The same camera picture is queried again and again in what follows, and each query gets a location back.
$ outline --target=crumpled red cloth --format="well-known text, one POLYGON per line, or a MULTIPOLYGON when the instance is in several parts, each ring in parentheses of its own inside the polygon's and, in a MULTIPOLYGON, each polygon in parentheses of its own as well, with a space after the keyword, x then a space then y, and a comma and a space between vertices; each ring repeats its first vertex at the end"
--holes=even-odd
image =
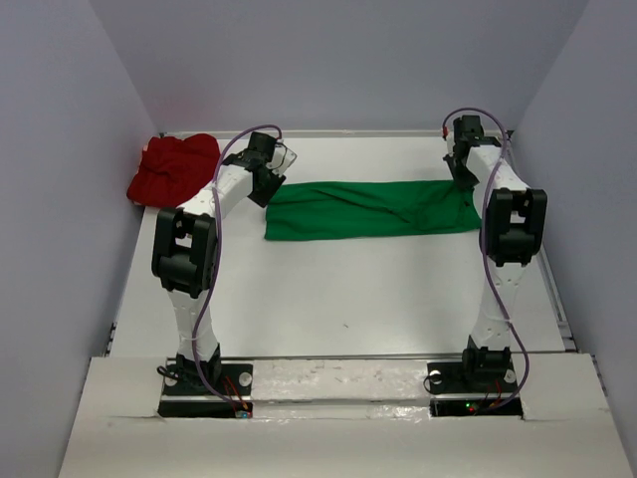
POLYGON ((219 156, 217 139, 210 134, 183 140, 154 137, 141 154, 139 170, 126 196, 145 206, 178 206, 210 182, 219 156))

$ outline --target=black bracket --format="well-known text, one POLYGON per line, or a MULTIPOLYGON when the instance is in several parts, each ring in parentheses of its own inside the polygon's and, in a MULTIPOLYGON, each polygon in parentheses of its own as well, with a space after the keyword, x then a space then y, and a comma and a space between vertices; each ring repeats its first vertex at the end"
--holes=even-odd
POLYGON ((462 353, 461 361, 432 361, 427 363, 424 386, 432 395, 512 392, 515 383, 505 381, 509 370, 513 370, 511 351, 489 351, 478 349, 473 340, 462 353))
POLYGON ((491 192, 485 219, 487 255, 502 267, 505 263, 526 265, 541 246, 546 216, 546 193, 542 189, 491 192), (517 213, 524 222, 512 222, 517 213))
POLYGON ((456 186, 462 190, 470 190, 478 184, 478 178, 467 168, 467 158, 472 147, 488 144, 500 146, 496 137, 485 136, 485 131, 476 115, 463 115, 454 119, 454 150, 443 159, 456 186))
POLYGON ((238 154, 230 154, 223 163, 243 166, 252 172, 252 193, 248 196, 255 204, 266 207, 275 193, 286 180, 285 176, 278 176, 267 164, 277 148, 277 139, 263 132, 250 134, 248 147, 238 154))
POLYGON ((208 214, 190 214, 165 207, 157 214, 151 270, 167 291, 177 290, 196 299, 210 287, 217 248, 215 220, 208 214), (177 239, 192 237, 190 247, 177 239))

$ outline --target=black mounting base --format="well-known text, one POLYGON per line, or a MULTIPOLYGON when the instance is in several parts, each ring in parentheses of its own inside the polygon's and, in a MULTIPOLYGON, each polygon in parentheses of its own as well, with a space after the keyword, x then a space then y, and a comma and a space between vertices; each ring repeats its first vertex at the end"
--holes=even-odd
MULTIPOLYGON (((169 362, 166 369, 170 373, 177 373, 177 364, 169 362)), ((252 393, 252 383, 241 384, 240 376, 242 373, 248 373, 252 376, 253 366, 251 363, 240 362, 223 362, 221 367, 221 375, 213 388, 223 395, 228 394, 228 390, 224 383, 227 383, 226 377, 229 377, 237 388, 237 392, 241 395, 248 406, 249 414, 252 414, 252 402, 250 394, 252 393)), ((234 395, 234 391, 230 388, 230 393, 234 395)), ((247 417, 243 406, 239 403, 238 397, 233 397, 237 402, 234 406, 221 398, 211 396, 212 393, 199 380, 192 378, 184 380, 172 380, 167 378, 164 380, 161 401, 157 412, 160 416, 166 418, 242 418, 247 417), (198 400, 198 397, 207 396, 207 400, 198 400)))
MULTIPOLYGON (((514 366, 510 362, 509 370, 513 371, 514 366)), ((427 363, 427 378, 425 378, 425 389, 432 395, 459 394, 468 395, 471 393, 498 393, 498 385, 502 394, 512 393, 518 384, 514 381, 505 381, 501 371, 480 372, 480 377, 466 373, 461 361, 431 361, 427 363)))

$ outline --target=wire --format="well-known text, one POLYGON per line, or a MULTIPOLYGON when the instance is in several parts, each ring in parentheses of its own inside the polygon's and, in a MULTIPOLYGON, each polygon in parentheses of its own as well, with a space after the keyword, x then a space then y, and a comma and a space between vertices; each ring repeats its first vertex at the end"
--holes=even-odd
POLYGON ((241 393, 239 393, 239 390, 237 390, 237 387, 235 386, 235 384, 232 382, 232 379, 228 375, 226 375, 226 380, 232 387, 232 390, 235 392, 235 395, 237 396, 237 398, 239 398, 239 400, 241 401, 241 404, 243 405, 244 409, 246 411, 250 411, 250 409, 248 408, 248 404, 244 401, 244 399, 241 396, 241 393))
POLYGON ((283 137, 283 132, 275 124, 261 124, 259 126, 250 127, 248 129, 246 129, 245 131, 241 131, 235 137, 230 139, 230 141, 228 141, 228 144, 226 144, 226 147, 223 148, 223 151, 221 152, 221 155, 219 156, 219 161, 217 161, 217 165, 215 167, 215 172, 212 175, 212 186, 213 186, 212 187, 212 198, 213 198, 213 202, 214 202, 213 213, 214 213, 214 216, 215 216, 215 224, 216 224, 216 229, 217 229, 217 250, 216 250, 216 254, 215 254, 215 260, 214 260, 214 263, 212 265, 212 277, 210 279, 210 289, 208 290, 208 295, 206 296, 206 299, 205 299, 205 301, 203 303, 203 307, 201 308, 201 311, 199 311, 199 315, 197 316, 197 321, 195 322, 195 327, 192 329, 192 356, 193 356, 194 361, 195 361, 195 367, 197 368, 197 373, 199 374, 199 379, 201 380, 203 385, 206 387, 206 389, 208 391, 210 391, 213 395, 221 398, 222 400, 224 400, 224 401, 226 401, 226 402, 228 402, 230 404, 234 404, 236 402, 232 398, 229 398, 227 396, 224 396, 222 393, 219 393, 208 382, 206 376, 203 373, 203 369, 201 368, 201 360, 199 358, 199 352, 197 351, 197 332, 199 331, 199 325, 201 324, 201 320, 203 319, 204 313, 205 313, 206 309, 208 308, 208 306, 210 305, 210 299, 212 298, 212 293, 213 293, 213 291, 215 289, 215 284, 217 284, 217 276, 219 275, 219 263, 221 262, 221 245, 222 245, 222 227, 221 227, 221 219, 222 219, 222 217, 221 216, 222 216, 222 214, 221 214, 221 204, 220 204, 220 201, 219 201, 219 193, 217 192, 217 178, 219 177, 219 171, 221 170, 221 164, 223 163, 223 160, 226 157, 226 154, 228 153, 228 151, 230 150, 230 148, 232 147, 232 145, 235 142, 237 142, 239 139, 241 139, 243 136, 245 136, 249 132, 253 132, 253 131, 256 131, 256 130, 259 130, 259 129, 268 129, 268 128, 272 128, 272 129, 275 129, 277 131, 277 133, 279 134, 277 139, 281 139, 283 137))
POLYGON ((500 403, 500 401, 502 400, 502 388, 500 387, 500 382, 497 380, 496 380, 496 388, 498 389, 498 398, 496 398, 496 401, 494 401, 491 405, 489 405, 489 408, 497 406, 498 403, 500 403))
MULTIPOLYGON (((223 381, 223 387, 226 390, 226 395, 227 396, 232 395, 232 393, 230 392, 230 388, 228 388, 228 383, 226 383, 225 381, 223 381)), ((232 403, 230 403, 230 405, 232 406, 232 411, 234 411, 236 413, 237 412, 237 408, 235 408, 235 403, 232 402, 232 403)))
POLYGON ((507 131, 505 130, 505 127, 503 126, 503 124, 500 122, 499 119, 497 119, 495 116, 493 116, 491 113, 487 112, 486 110, 482 110, 480 108, 474 108, 474 107, 458 108, 457 110, 453 110, 448 115, 446 115, 442 121, 443 137, 447 136, 447 121, 449 120, 449 118, 460 112, 474 112, 474 113, 479 113, 481 115, 484 115, 485 117, 491 119, 496 124, 502 136, 502 147, 500 149, 500 157, 498 158, 498 162, 496 162, 496 165, 494 166, 493 170, 491 171, 491 174, 489 175, 489 179, 487 180, 487 187, 485 189, 485 197, 482 201, 482 227, 480 228, 480 249, 482 252, 482 264, 485 269, 485 276, 487 278, 487 282, 489 283, 489 288, 491 289, 491 292, 493 293, 494 298, 496 299, 496 302, 498 303, 498 306, 500 307, 500 311, 502 312, 502 315, 505 318, 505 321, 507 321, 509 325, 509 330, 511 331, 511 334, 514 336, 514 339, 516 340, 516 342, 518 343, 518 346, 520 347, 520 351, 522 352, 522 355, 525 359, 525 373, 523 374, 523 377, 520 380, 518 387, 513 391, 513 393, 509 395, 507 398, 505 398, 498 405, 494 405, 493 407, 491 407, 490 411, 492 411, 498 408, 502 408, 503 406, 509 404, 512 400, 514 400, 518 395, 520 395, 520 391, 525 386, 525 383, 527 383, 527 379, 529 378, 529 371, 531 368, 529 353, 527 352, 527 349, 525 348, 525 345, 523 344, 522 339, 520 339, 520 336, 518 335, 518 331, 516 331, 516 327, 511 322, 511 315, 509 314, 509 311, 507 310, 505 303, 500 297, 500 293, 498 292, 498 289, 496 289, 496 285, 494 283, 493 277, 491 277, 491 271, 489 270, 489 260, 488 260, 489 258, 487 256, 487 232, 485 227, 485 223, 487 220, 487 206, 489 205, 489 196, 491 194, 491 190, 493 188, 494 181, 496 179, 496 174, 498 173, 498 169, 500 169, 501 164, 503 163, 503 161, 505 160, 505 157, 507 156, 507 149, 509 147, 509 137, 507 136, 507 131))

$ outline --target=white panel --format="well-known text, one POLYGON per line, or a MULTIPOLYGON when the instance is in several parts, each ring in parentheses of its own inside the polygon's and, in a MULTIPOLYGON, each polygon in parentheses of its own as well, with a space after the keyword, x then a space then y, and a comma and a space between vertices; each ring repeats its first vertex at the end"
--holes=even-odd
POLYGON ((586 0, 92 3, 163 130, 404 129, 516 126, 586 0))
MULTIPOLYGON (((286 143, 299 155, 288 170, 289 183, 450 177, 440 138, 291 138, 286 143)), ((177 348, 170 301, 150 273, 155 214, 146 209, 141 225, 111 351, 117 357, 174 356, 177 348)), ((264 211, 248 200, 224 221, 212 299, 222 355, 446 354, 466 346, 484 282, 477 231, 267 242, 265 227, 264 211)), ((514 321, 530 351, 563 351, 536 261, 520 285, 514 321)))
MULTIPOLYGON (((532 379, 523 393, 523 400, 527 394, 531 401, 539 397, 532 408, 552 411, 545 407, 550 392, 543 387, 554 386, 562 376, 577 383, 578 397, 592 408, 578 416, 539 414, 533 420, 428 418, 422 409, 382 404, 292 404, 287 409, 260 410, 256 416, 261 418, 251 420, 163 419, 146 414, 135 418, 128 414, 132 408, 115 395, 125 394, 129 384, 134 387, 131 379, 136 374, 139 382, 154 382, 149 359, 102 358, 94 360, 83 413, 75 424, 60 476, 171 478, 209 476, 211 470, 237 478, 632 476, 612 417, 596 408, 599 383, 591 376, 590 358, 559 354, 531 359, 533 365, 541 361, 531 369, 532 379), (124 368, 134 371, 119 374, 124 368), (105 412, 106 395, 118 403, 119 410, 111 407, 105 412)), ((401 362, 396 360, 394 366, 401 362)), ((409 369, 413 360, 405 363, 409 369)), ((354 364, 352 370, 359 367, 354 364)), ((308 386, 318 388, 320 383, 308 386)), ((152 387, 141 388, 147 393, 134 392, 133 407, 156 399, 152 387)), ((556 400, 565 397, 560 391, 554 395, 556 400)))

